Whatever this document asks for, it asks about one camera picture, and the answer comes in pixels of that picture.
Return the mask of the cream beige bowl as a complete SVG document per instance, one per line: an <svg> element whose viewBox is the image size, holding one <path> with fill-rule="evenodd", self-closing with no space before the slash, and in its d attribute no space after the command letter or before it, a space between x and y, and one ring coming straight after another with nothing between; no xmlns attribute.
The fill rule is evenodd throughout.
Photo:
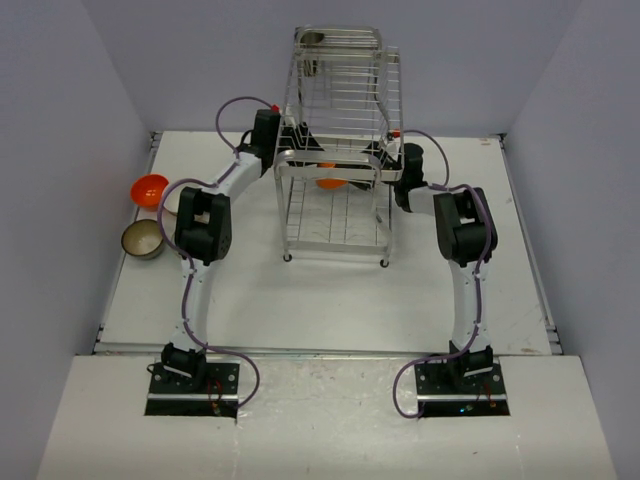
<svg viewBox="0 0 640 480"><path fill-rule="evenodd" d="M172 191L166 196L163 209L166 213L176 216L179 209L180 192L178 190Z"/></svg>

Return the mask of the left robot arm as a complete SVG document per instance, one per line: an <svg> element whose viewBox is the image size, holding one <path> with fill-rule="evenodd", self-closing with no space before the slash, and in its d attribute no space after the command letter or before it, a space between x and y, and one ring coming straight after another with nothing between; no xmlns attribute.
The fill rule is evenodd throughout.
<svg viewBox="0 0 640 480"><path fill-rule="evenodd" d="M256 112L249 137L232 148L230 162L211 180L181 179L167 189L169 194L180 191L174 234L165 239L181 257L184 286L179 321L162 350L161 365L187 393L206 385L207 353L243 356L206 342L214 264L226 257L232 243L232 204L273 167L278 153L319 148L306 124L294 123L274 108Z"/></svg>

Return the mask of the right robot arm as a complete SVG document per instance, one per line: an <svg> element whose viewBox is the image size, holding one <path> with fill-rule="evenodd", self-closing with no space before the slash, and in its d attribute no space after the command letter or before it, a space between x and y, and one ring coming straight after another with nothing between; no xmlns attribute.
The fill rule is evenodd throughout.
<svg viewBox="0 0 640 480"><path fill-rule="evenodd" d="M449 352L424 363L434 378L467 393L493 369L487 327L486 278L498 236L484 191L468 184L429 183L423 173L424 150L407 143L399 154L402 175L393 183L398 208L434 218L437 245L448 262L454 293L454 326Z"/></svg>

